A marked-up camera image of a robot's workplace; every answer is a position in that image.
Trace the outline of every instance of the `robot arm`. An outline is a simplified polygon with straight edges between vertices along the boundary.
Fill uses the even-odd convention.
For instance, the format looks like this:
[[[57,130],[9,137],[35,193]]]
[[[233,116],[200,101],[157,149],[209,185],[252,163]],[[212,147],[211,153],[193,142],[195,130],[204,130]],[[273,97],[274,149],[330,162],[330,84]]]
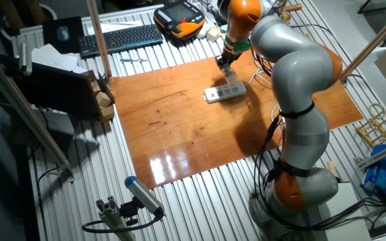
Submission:
[[[329,170],[313,168],[327,147],[329,126],[312,95],[338,80],[342,64],[335,53],[295,32],[272,6],[268,0],[232,0],[224,51],[216,60],[220,69],[230,70],[251,33],[251,47],[275,62],[272,90],[285,129],[281,157],[265,197],[277,215],[288,217],[328,201],[338,191]],[[255,211],[252,217],[259,222]]]

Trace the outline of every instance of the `white paper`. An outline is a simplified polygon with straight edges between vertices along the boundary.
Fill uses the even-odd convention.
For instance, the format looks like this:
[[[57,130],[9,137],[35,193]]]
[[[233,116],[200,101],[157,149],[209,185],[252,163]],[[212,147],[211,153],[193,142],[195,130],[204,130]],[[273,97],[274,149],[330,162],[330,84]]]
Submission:
[[[39,49],[36,48],[32,50],[32,62],[61,70],[72,71],[77,74],[88,71],[77,66],[78,54],[60,54],[51,44],[46,44]]]
[[[119,23],[101,23],[101,29],[103,33],[108,33],[110,31],[128,29],[130,27],[142,26],[141,21],[129,21],[129,22],[119,22]],[[88,27],[87,32],[89,35],[94,35],[93,27]]]

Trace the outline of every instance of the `orange controller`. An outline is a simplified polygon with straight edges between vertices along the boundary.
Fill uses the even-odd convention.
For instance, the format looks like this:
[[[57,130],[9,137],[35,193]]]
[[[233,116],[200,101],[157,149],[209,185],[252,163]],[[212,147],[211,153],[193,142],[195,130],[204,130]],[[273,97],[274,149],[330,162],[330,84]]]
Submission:
[[[205,23],[204,14],[186,1],[177,1],[154,11],[154,21],[168,34],[188,39]]]

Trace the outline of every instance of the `power strip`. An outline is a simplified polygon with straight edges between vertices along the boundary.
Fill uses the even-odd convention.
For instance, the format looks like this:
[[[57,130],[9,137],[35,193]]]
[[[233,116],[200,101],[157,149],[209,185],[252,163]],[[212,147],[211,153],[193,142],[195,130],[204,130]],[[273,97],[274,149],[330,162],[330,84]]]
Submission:
[[[204,99],[208,104],[242,96],[247,92],[244,83],[238,81],[235,84],[225,84],[222,86],[207,88],[204,91]]]

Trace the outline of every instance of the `wooden table surface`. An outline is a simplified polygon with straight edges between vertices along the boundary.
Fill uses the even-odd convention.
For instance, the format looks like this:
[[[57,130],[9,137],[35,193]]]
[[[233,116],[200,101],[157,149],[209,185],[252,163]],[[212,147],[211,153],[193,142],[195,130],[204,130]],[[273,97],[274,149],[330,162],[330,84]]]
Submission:
[[[245,52],[232,69],[247,83],[257,67]],[[214,58],[111,78],[136,176],[148,188],[257,154],[275,106],[271,87],[256,78],[246,95],[208,104],[204,89],[222,84]],[[331,129],[363,118],[340,82],[313,99]],[[280,137],[278,129],[268,149]]]

